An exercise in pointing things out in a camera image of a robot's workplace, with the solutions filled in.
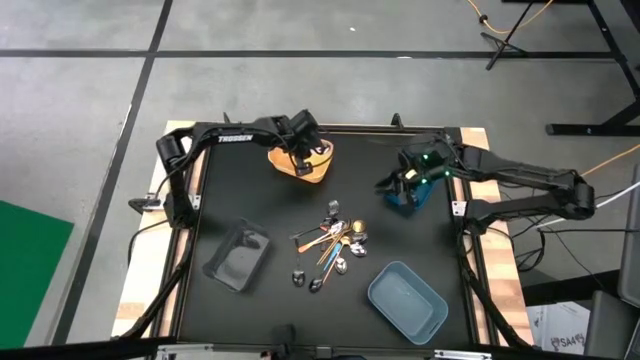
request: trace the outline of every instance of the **clear plastic container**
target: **clear plastic container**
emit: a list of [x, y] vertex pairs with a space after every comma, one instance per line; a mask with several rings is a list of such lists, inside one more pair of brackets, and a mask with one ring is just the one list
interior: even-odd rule
[[202, 271], [229, 290], [242, 291], [264, 261], [269, 242], [265, 229], [240, 219], [225, 234], [224, 242], [211, 260], [202, 266]]

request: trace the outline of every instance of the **wooden table frame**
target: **wooden table frame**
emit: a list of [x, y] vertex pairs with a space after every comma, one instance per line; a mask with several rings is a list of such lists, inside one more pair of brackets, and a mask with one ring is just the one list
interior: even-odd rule
[[[165, 133], [177, 128], [189, 127], [194, 123], [195, 122], [193, 121], [169, 121], [165, 128]], [[460, 133], [462, 141], [465, 144], [485, 149], [489, 148], [484, 129], [461, 128]], [[186, 148], [190, 146], [189, 143], [185, 143], [184, 145]], [[200, 184], [199, 180], [204, 161], [203, 159], [204, 154], [198, 158], [193, 166], [191, 181], [189, 183], [190, 193], [199, 193], [200, 189], [198, 189], [198, 187]], [[158, 185], [165, 176], [166, 173], [164, 168], [158, 159], [156, 161], [156, 166], [149, 187], [150, 193], [154, 193], [156, 191]], [[463, 182], [459, 179], [454, 179], [453, 184], [456, 199], [463, 200], [465, 198]], [[164, 195], [167, 193], [167, 190], [168, 185], [165, 185], [160, 193]], [[495, 181], [470, 183], [469, 188], [467, 188], [466, 191], [470, 192], [471, 196], [476, 199], [484, 199], [490, 202], [500, 201], [500, 192], [498, 184]], [[140, 228], [165, 219], [164, 211], [145, 212], [142, 215]], [[497, 221], [491, 226], [508, 233], [507, 225], [502, 221]], [[185, 247], [189, 231], [181, 230], [177, 236], [178, 245], [174, 256], [175, 262], [173, 266], [175, 266], [182, 257], [182, 250]], [[166, 267], [165, 262], [169, 252], [171, 237], [172, 229], [168, 224], [164, 224], [141, 233], [136, 239], [131, 264], [129, 265], [116, 319], [113, 325], [113, 336], [121, 335], [129, 330], [129, 328], [131, 328], [135, 323], [136, 319], [142, 315], [144, 310], [149, 306], [158, 293]], [[470, 242], [471, 239], [468, 236], [465, 236], [465, 243]], [[511, 242], [506, 236], [498, 232], [489, 231], [485, 235], [480, 236], [480, 244], [482, 249], [481, 253], [484, 257], [484, 270], [488, 280], [491, 298], [505, 319], [516, 330], [518, 335], [525, 341], [533, 344], [533, 337], [529, 327], [529, 318], [525, 308]], [[471, 266], [474, 270], [477, 270], [475, 260], [474, 253], [470, 253], [469, 261]], [[176, 304], [177, 288], [178, 287], [173, 290], [166, 302], [162, 323], [156, 325], [159, 326], [158, 334], [160, 336], [167, 336], [169, 334], [173, 310]], [[478, 339], [482, 344], [489, 344], [490, 331], [487, 326], [484, 309], [475, 294], [473, 295], [473, 301]], [[501, 336], [500, 343], [502, 345], [506, 345], [506, 342]]]

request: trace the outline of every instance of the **blue tray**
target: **blue tray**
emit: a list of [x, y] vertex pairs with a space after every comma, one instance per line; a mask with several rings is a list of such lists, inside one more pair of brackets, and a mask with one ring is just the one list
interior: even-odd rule
[[407, 265], [394, 261], [369, 285], [369, 301], [416, 345], [424, 345], [447, 319], [449, 307]]

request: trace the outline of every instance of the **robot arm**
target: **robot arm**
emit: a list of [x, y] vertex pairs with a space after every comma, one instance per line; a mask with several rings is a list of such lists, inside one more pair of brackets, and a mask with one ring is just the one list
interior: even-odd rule
[[[185, 151], [184, 138], [191, 139], [191, 148]], [[318, 123], [307, 110], [292, 119], [287, 116], [264, 117], [252, 123], [197, 123], [190, 128], [177, 129], [156, 142], [160, 160], [170, 185], [170, 192], [163, 204], [169, 224], [174, 228], [189, 228], [196, 220], [195, 211], [186, 190], [183, 172], [211, 146], [254, 142], [265, 147], [279, 147], [289, 154], [297, 176], [313, 171], [305, 162], [311, 150], [323, 154], [326, 147], [318, 134]]]
[[575, 170], [504, 160], [488, 150], [427, 134], [414, 137], [400, 151], [399, 161], [400, 167], [378, 182], [376, 191], [397, 196], [403, 206], [415, 206], [418, 187], [447, 176], [477, 182], [498, 180], [546, 191], [538, 196], [496, 203], [456, 202], [454, 214], [462, 216], [465, 229], [474, 234], [484, 234], [496, 220], [536, 215], [584, 220], [595, 212], [594, 190]]

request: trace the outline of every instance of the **concrete floor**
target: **concrete floor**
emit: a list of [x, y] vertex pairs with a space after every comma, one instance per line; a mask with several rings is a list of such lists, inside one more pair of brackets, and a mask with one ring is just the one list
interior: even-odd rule
[[[162, 0], [5, 0], [0, 48], [148, 48]], [[496, 27], [522, 5], [478, 0]], [[617, 1], [597, 1], [632, 64], [640, 60], [635, 28]], [[161, 49], [314, 49], [487, 51], [464, 0], [183, 0], [173, 4]], [[606, 51], [585, 6], [551, 6], [512, 42], [532, 51]], [[47, 343], [61, 296], [140, 75], [142, 59], [0, 59], [0, 198], [76, 224], [28, 344]], [[158, 59], [133, 129], [96, 256], [69, 341], [106, 339], [126, 275], [126, 248], [139, 215], [127, 200], [148, 189], [155, 140], [171, 119], [252, 121], [309, 108], [322, 123], [484, 127], [504, 157], [584, 171], [637, 143], [633, 138], [548, 137], [548, 122], [599, 123], [633, 96], [611, 61], [412, 59]], [[626, 186], [640, 153], [588, 181], [598, 193]], [[508, 191], [514, 196], [528, 193]], [[604, 208], [588, 227], [621, 227], [627, 199]], [[516, 232], [526, 221], [510, 224]], [[591, 271], [616, 268], [621, 235], [563, 236]], [[534, 234], [517, 252], [537, 246]], [[540, 275], [584, 275], [553, 239]]]

